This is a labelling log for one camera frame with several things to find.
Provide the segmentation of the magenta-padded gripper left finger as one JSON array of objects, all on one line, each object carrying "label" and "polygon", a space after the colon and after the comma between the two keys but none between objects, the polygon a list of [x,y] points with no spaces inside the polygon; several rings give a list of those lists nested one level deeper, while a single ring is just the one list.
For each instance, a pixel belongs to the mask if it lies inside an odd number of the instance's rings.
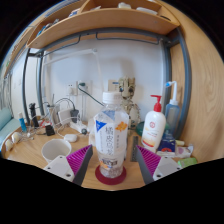
[{"label": "magenta-padded gripper left finger", "polygon": [[57,156],[44,170],[81,186],[92,155],[92,146],[88,145],[68,156]]}]

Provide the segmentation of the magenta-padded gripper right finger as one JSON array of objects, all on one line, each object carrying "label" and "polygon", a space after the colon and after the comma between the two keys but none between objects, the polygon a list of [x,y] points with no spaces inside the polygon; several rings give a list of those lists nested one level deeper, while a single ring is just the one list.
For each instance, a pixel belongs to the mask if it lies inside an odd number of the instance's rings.
[{"label": "magenta-padded gripper right finger", "polygon": [[181,170],[180,165],[172,158],[160,157],[139,145],[136,146],[136,160],[145,184],[150,184]]}]

